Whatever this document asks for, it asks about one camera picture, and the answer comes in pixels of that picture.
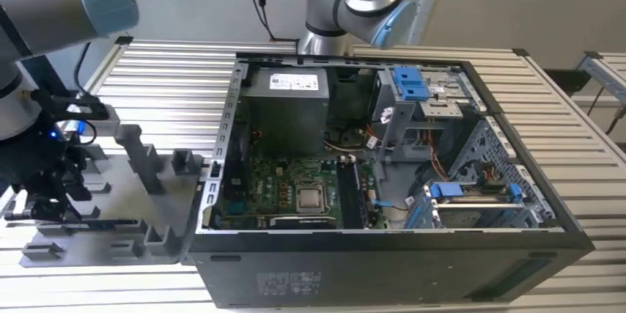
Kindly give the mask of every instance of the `blue plastic clip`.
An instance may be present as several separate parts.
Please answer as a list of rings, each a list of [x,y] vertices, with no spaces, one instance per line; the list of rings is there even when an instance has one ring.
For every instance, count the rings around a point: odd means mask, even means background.
[[[521,189],[516,183],[509,183],[507,185],[508,194],[511,195],[511,203],[519,203],[521,201]]]
[[[421,73],[416,67],[395,67],[393,81],[400,90],[403,100],[428,100],[429,91],[423,82]]]

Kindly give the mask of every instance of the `blue latch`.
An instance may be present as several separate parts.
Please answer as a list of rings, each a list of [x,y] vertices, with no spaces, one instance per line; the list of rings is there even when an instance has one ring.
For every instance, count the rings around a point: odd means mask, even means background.
[[[416,67],[396,66],[393,68],[393,81],[403,100],[428,100],[429,91]]]
[[[519,203],[521,201],[521,189],[516,183],[507,185],[508,194],[511,195],[511,203]]]
[[[457,183],[433,183],[429,187],[429,196],[432,198],[460,197],[463,195],[463,189]]]

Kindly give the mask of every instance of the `white wall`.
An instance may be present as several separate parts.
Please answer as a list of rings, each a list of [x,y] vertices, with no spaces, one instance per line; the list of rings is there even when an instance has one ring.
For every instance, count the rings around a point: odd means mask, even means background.
[[[305,0],[267,0],[273,35],[300,37],[304,31]],[[137,0],[140,22],[130,35],[149,40],[205,40],[264,42],[265,30],[257,21],[251,0]],[[92,44],[80,79],[84,83],[112,46],[112,40]],[[68,86],[80,47],[49,55]]]
[[[626,0],[436,0],[423,45],[524,48],[543,67],[626,51]]]

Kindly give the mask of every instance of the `label sticker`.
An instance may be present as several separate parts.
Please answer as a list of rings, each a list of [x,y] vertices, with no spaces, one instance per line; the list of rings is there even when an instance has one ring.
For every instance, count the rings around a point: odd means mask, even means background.
[[[415,198],[412,198],[412,196],[409,196],[405,200],[404,200],[404,203],[407,204],[407,206],[412,206],[412,204],[415,203]]]
[[[379,139],[371,136],[367,143],[367,146],[371,150],[373,149],[376,143],[379,143]]]
[[[275,73],[269,76],[269,89],[291,89],[295,91],[316,91],[316,75],[292,75]]]
[[[428,86],[431,92],[444,93],[445,89],[441,86]]]
[[[315,296],[320,284],[320,271],[256,273],[257,293],[263,296]]]

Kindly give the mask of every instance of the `gray parts tray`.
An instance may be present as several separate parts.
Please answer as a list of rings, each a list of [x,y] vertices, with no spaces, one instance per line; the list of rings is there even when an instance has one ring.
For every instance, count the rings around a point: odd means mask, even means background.
[[[188,162],[194,163],[189,169],[196,172],[180,172],[180,157],[160,156],[162,169],[157,176],[164,192],[158,195],[146,193],[126,156],[114,155],[93,161],[88,168],[90,172],[85,173],[85,184],[92,191],[102,191],[93,192],[92,201],[72,203],[85,221],[96,216],[96,221],[125,219],[134,221],[134,224],[116,224],[113,230],[105,231],[88,230],[85,224],[40,224],[33,240],[22,249],[20,265],[56,267],[176,263],[184,253],[182,237],[201,166],[200,156],[189,158],[188,151],[182,151],[182,155],[186,155]]]

